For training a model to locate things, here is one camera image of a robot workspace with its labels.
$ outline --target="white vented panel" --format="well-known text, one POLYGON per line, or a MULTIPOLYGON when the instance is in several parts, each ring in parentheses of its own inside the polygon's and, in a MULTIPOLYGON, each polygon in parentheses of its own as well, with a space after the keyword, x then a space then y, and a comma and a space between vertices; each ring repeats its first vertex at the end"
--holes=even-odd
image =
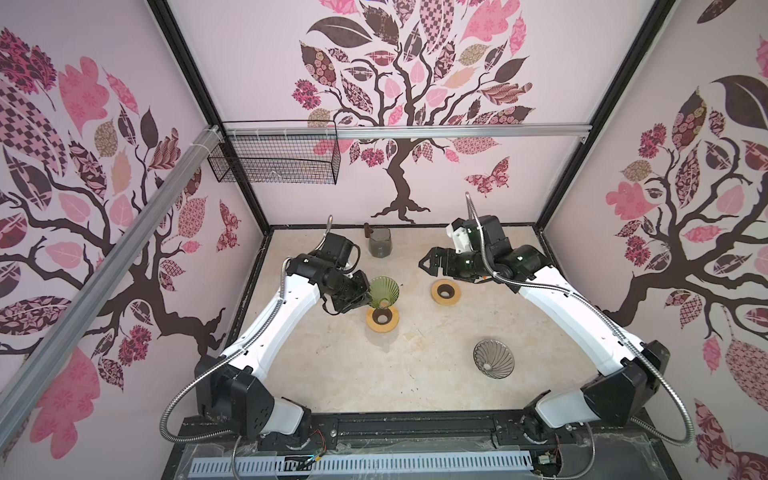
MULTIPOLYGON (((242 477, 296 475, 298 462, 285 457, 238 458, 242 477)), ((196 458, 189 478, 231 478, 229 458, 196 458)), ((531 454, 516 452, 386 453, 371 455, 326 455, 312 465, 313 475, 426 473, 426 472, 513 472, 532 470, 531 454)))

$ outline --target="aluminum rail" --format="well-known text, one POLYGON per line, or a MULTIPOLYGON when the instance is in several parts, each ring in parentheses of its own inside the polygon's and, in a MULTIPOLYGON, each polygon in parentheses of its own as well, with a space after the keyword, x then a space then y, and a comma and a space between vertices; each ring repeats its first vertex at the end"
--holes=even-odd
POLYGON ((358 138, 458 138, 458 137, 586 137, 589 124, 518 124, 518 125, 448 125, 448 126, 401 126, 401 127, 269 127, 254 128, 252 123, 242 123, 238 128, 227 123, 227 136, 238 135, 328 135, 340 140, 358 138))
POLYGON ((40 396, 51 385, 85 330, 109 300, 144 244, 157 229, 194 171, 220 142, 218 127, 206 127, 192 143, 163 187, 152 196, 138 218, 127 229, 104 262, 75 295, 69 308, 45 335, 16 375, 0 394, 0 448, 10 441, 40 396))

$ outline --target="black wire basket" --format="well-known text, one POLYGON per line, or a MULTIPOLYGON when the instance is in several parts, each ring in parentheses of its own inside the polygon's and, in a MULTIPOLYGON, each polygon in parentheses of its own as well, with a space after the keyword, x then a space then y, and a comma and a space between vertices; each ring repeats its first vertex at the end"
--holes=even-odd
POLYGON ((341 153, 335 121, 224 123, 227 139, 208 157, 219 182, 244 175, 249 182, 336 184, 341 153))

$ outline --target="cable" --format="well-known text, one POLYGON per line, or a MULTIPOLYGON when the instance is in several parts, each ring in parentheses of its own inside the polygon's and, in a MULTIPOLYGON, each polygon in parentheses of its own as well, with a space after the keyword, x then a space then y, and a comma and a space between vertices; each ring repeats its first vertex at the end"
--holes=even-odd
POLYGON ((546 283, 533 283, 533 282, 518 282, 515 280, 510 280, 508 278, 504 278, 503 276, 499 275, 498 272, 493 270, 491 268, 490 263, 488 263, 488 257, 485 252, 485 235, 483 234, 482 225, 480 224, 480 218, 478 217, 477 210, 475 210, 475 205, 472 203, 472 198, 469 196, 469 192, 466 194, 467 198, 467 209, 469 211, 469 216, 477 223, 478 226, 478 232, 480 233, 480 255, 482 257, 483 265, 485 266, 485 269, 497 280, 503 283, 507 283, 509 285, 514 286, 525 286, 528 288, 544 288, 548 290, 555 290, 557 292, 562 292, 566 296, 573 296, 576 300, 583 303, 587 308, 589 308, 595 315, 598 316, 599 319, 605 323, 605 325, 611 329, 611 332, 623 343, 627 349, 629 349, 630 352, 635 356, 636 359, 640 360, 641 363, 648 369, 648 371, 651 372, 651 374, 656 377, 659 380, 659 383, 664 387, 665 390, 667 390, 667 393, 672 398, 672 401, 675 403, 675 406, 677 407, 677 410, 680 411, 680 416, 683 417, 683 423, 685 424, 685 438, 678 440, 673 439, 672 437, 665 435, 664 433, 659 432, 651 425, 647 424, 643 420, 640 420, 637 417, 631 417, 630 420, 637 425, 639 425, 642 429, 645 429, 647 432, 652 433, 659 437, 660 439, 664 440, 665 442, 675 445, 678 447, 687 447, 694 443, 695 438, 695 431, 694 431, 694 422, 691 420, 690 415, 688 414, 688 410, 685 408, 685 404, 683 403, 683 400, 680 399, 679 395, 672 389, 672 386, 667 382, 667 380, 661 375, 661 372, 659 372, 656 369, 656 366, 650 362, 649 359, 645 358, 645 355, 643 355, 635 345, 629 341, 629 339, 624 336, 624 334, 621 332, 621 328, 619 325, 617 325, 611 318, 609 318, 607 315, 602 313, 600 309, 598 309, 596 306, 592 305, 589 300, 587 300, 584 296, 582 296, 579 292, 575 292, 573 290, 569 290, 567 288, 564 288, 562 286, 558 285, 549 285, 546 283))
POLYGON ((168 417, 170 417, 170 413, 173 412, 174 408, 176 407, 176 404, 178 404, 179 401, 195 387, 195 385, 203 381, 203 379, 208 377, 211 373, 216 372, 222 366, 228 364, 232 359, 235 359, 238 356, 245 353, 248 350, 248 348, 256 342, 256 340, 261 336, 261 334, 264 333, 264 330, 266 330, 266 328, 270 326, 270 323, 272 323, 272 320, 274 320, 275 316, 277 315, 277 312, 280 311, 280 307, 285 303, 286 269, 288 268, 288 264, 290 263, 290 261, 291 261, 291 257, 287 257, 285 260, 283 260, 283 266, 280 269, 280 290, 279 290, 280 298, 275 302, 275 307, 273 308, 272 313, 270 313, 269 318, 267 318, 266 322, 264 322, 264 324, 259 328, 259 331, 256 332, 256 335, 254 335, 253 338, 248 340, 243 345, 243 347, 237 350, 235 353, 219 360, 218 362, 216 362, 216 365, 210 367, 208 370, 206 370, 202 375, 197 377, 195 380, 192 380, 192 382, 190 382, 189 385, 185 386, 174 397, 174 399, 170 401, 168 406, 165 408, 163 415, 161 415, 160 417, 160 435, 162 435, 164 439, 173 443, 200 442, 202 440, 213 439, 215 437, 226 435, 228 433, 235 433, 229 429, 224 429, 224 430, 217 430, 211 433, 204 433, 201 435, 189 435, 186 437, 180 437, 179 435, 174 435, 173 433, 168 431, 168 417))

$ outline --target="butterfly decal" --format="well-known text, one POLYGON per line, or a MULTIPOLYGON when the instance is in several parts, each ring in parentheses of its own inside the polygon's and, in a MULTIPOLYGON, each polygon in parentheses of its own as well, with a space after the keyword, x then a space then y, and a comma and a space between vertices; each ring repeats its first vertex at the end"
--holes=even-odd
POLYGON ((230 208, 221 200, 219 200, 219 210, 221 212, 221 220, 224 220, 224 226, 226 229, 219 236, 219 240, 216 242, 217 252, 220 252, 227 247, 234 248, 239 245, 237 242, 237 234, 235 233, 235 230, 237 230, 241 221, 237 218, 237 215, 230 212, 230 208))
POLYGON ((509 175, 505 173, 507 169, 509 169, 509 157, 498 162, 496 166, 493 167, 493 171, 490 175, 470 175, 464 180, 468 181, 471 185, 475 185, 478 188, 478 192, 487 197, 487 193, 493 190, 494 186, 506 186, 509 188, 509 185, 507 185, 509 175))

